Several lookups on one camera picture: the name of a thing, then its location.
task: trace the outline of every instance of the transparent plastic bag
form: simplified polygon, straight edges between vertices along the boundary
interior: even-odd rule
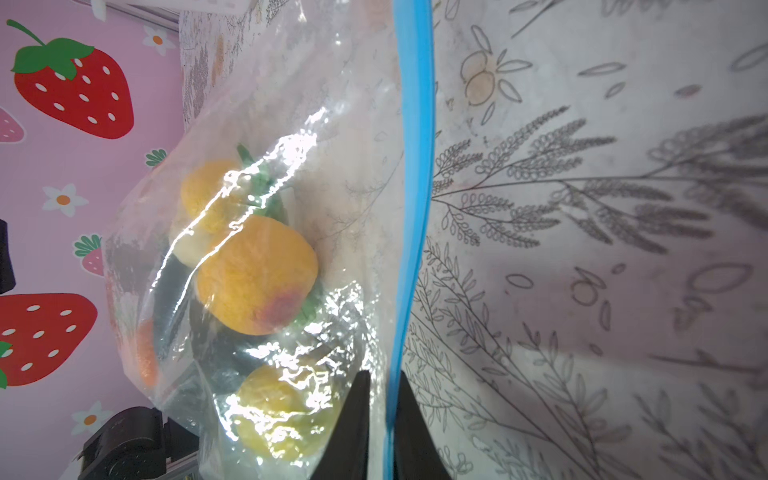
[[[404,221],[391,16],[285,4],[104,242],[124,370],[200,434],[208,480],[309,478],[361,369],[382,471]]]

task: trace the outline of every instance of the clear ziplock bag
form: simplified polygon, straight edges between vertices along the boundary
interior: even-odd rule
[[[104,242],[124,370],[200,435],[209,480],[309,478],[361,369],[370,478],[390,474],[389,353],[399,370],[432,181],[429,3],[399,8],[416,4],[428,58],[402,19],[399,58],[386,0],[283,5]]]

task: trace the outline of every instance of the pink strawberry wallpaper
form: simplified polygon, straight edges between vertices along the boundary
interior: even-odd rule
[[[0,20],[0,478],[74,480],[83,442],[147,405],[109,329],[101,237],[183,133],[178,37],[73,0]]]

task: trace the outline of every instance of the daisy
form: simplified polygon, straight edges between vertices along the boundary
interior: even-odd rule
[[[73,184],[69,184],[61,190],[53,187],[43,187],[48,201],[43,204],[43,210],[61,210],[67,217],[74,217],[74,208],[88,205],[88,200],[75,195],[77,191]]]
[[[176,45],[167,38],[167,33],[162,28],[152,28],[149,25],[144,26],[144,31],[147,32],[147,36],[144,37],[144,41],[141,42],[148,47],[155,47],[157,53],[165,56],[166,50],[172,50],[176,48]]]
[[[112,412],[101,409],[101,402],[96,402],[87,412],[76,412],[72,414],[74,428],[72,435],[79,435],[82,432],[96,433],[101,426],[112,417]]]

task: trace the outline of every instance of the pink wall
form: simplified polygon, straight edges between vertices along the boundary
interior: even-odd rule
[[[41,322],[40,325],[49,325],[51,329],[39,340],[66,341],[64,333],[54,330],[61,327],[55,322],[67,321],[67,317],[45,316],[49,306],[45,302],[52,303],[55,297],[44,297],[39,310],[11,315],[4,309],[13,302],[10,296],[76,293],[93,303],[98,316],[71,356],[52,373],[27,385],[0,389],[0,478],[75,478],[73,472],[64,474],[65,469],[91,433],[111,412],[147,405],[147,400],[122,372],[109,328],[104,278],[98,275],[98,253],[87,257],[92,270],[87,271],[81,265],[83,258],[74,254],[74,242],[83,235],[102,235],[118,204],[150,170],[146,154],[159,149],[170,151],[182,135],[178,38],[147,30],[141,22],[116,12],[109,12],[106,23],[100,22],[88,8],[72,0],[6,2],[2,10],[0,70],[4,73],[0,74],[0,107],[10,116],[0,112],[0,219],[8,222],[17,285],[0,296],[0,332],[15,326],[13,322]],[[132,129],[124,136],[108,140],[57,120],[28,103],[14,85],[14,73],[10,70],[16,51],[36,44],[21,31],[5,25],[8,19],[23,24],[43,42],[71,38],[112,57],[124,72],[130,89]],[[166,36],[164,52],[157,47],[154,35]],[[88,62],[88,58],[83,58],[84,68],[96,71]],[[119,80],[118,74],[112,69],[109,78],[100,78],[99,82]],[[78,85],[72,82],[79,78],[61,81],[53,88],[63,88],[60,85],[65,82],[70,82],[70,87]],[[93,92],[88,107],[104,110],[108,103],[99,96],[96,85],[94,77],[92,84],[80,83],[79,87],[91,88],[88,94]],[[9,137],[3,137],[14,119],[25,132],[18,143],[8,141],[19,135],[17,128]],[[69,184],[74,185],[75,193],[65,189]],[[84,203],[77,197],[88,202],[76,206],[69,217],[67,214],[72,212],[59,208],[61,205],[55,199],[62,194],[70,197],[69,208]],[[32,298],[36,297],[16,300],[25,302]],[[8,372],[9,379],[21,375],[11,360],[28,353],[25,348],[33,348],[28,346],[31,339],[22,338],[22,330],[20,327],[14,334],[0,336],[0,341],[13,345],[12,354],[0,358],[0,368],[15,369]],[[52,339],[55,335],[62,337]],[[35,360],[25,373],[35,372],[33,369],[44,361]]]

